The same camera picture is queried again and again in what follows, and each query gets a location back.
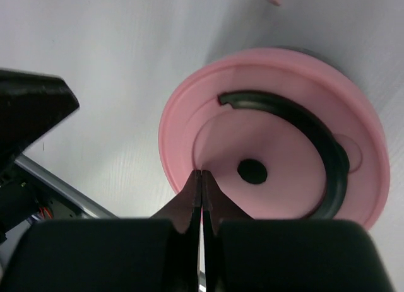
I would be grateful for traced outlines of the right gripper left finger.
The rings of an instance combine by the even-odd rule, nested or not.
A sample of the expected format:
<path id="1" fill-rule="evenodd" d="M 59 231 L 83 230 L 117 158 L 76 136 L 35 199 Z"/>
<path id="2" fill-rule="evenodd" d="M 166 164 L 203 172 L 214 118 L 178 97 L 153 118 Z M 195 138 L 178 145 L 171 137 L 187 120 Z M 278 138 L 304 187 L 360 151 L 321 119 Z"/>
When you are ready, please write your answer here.
<path id="1" fill-rule="evenodd" d="M 151 218 L 43 221 L 20 239 L 2 291 L 197 291 L 201 172 Z"/>

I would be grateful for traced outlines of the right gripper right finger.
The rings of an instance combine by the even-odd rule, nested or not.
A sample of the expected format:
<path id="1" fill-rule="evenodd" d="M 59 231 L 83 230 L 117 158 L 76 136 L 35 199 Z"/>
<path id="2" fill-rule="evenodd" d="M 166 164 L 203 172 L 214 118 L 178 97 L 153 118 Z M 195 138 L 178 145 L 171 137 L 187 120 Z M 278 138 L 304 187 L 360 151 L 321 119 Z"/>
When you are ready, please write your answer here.
<path id="1" fill-rule="evenodd" d="M 201 196 L 208 291 L 393 291 L 357 223 L 252 219 L 208 171 Z"/>

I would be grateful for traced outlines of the pink round lid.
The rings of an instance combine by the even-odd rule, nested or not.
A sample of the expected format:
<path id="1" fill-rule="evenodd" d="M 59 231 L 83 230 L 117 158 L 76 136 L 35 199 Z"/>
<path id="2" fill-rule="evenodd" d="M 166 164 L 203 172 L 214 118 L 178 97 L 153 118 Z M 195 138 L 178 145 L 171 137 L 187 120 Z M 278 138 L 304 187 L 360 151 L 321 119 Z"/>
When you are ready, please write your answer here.
<path id="1" fill-rule="evenodd" d="M 193 170 L 208 170 L 256 219 L 371 228 L 388 198 L 374 107 L 335 67 L 295 50 L 243 50 L 192 73 L 164 108 L 158 148 L 176 192 Z"/>

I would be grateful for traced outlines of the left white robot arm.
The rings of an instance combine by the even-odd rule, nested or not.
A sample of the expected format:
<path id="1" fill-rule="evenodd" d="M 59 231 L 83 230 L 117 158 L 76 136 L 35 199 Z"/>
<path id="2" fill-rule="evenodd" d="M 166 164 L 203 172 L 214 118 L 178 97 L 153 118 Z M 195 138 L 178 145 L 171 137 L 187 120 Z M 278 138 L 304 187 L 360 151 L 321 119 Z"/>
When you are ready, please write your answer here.
<path id="1" fill-rule="evenodd" d="M 13 171 L 16 159 L 79 107 L 59 76 L 1 70 L 2 242 L 9 230 L 40 209 L 35 189 Z"/>

